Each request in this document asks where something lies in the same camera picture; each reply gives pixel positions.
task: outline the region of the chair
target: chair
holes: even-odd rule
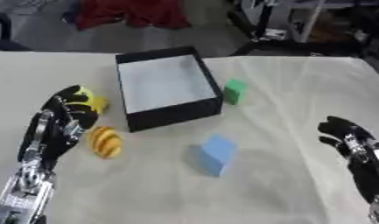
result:
[[[0,13],[0,51],[26,52],[31,49],[11,41],[11,19],[3,13]]]

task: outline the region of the green cube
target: green cube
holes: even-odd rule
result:
[[[243,98],[246,87],[246,83],[241,80],[229,80],[223,91],[225,100],[233,105],[236,105]]]

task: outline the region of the red cloth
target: red cloth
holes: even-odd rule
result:
[[[79,29],[126,19],[128,25],[168,29],[190,26],[179,0],[83,0],[76,20]]]

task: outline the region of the floor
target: floor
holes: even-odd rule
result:
[[[131,28],[124,22],[77,31],[60,20],[74,0],[53,0],[36,13],[33,9],[20,10],[14,6],[23,1],[0,0],[0,11],[9,12],[11,16],[13,39],[35,51],[128,53],[190,45],[195,46],[202,57],[209,58],[228,56],[247,41],[226,19],[231,7],[227,0],[181,0],[193,27],[176,31]],[[379,61],[368,59],[368,62],[379,73]]]

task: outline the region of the blue cube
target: blue cube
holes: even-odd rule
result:
[[[220,135],[212,136],[201,146],[200,165],[211,175],[220,177],[236,151],[235,143]]]

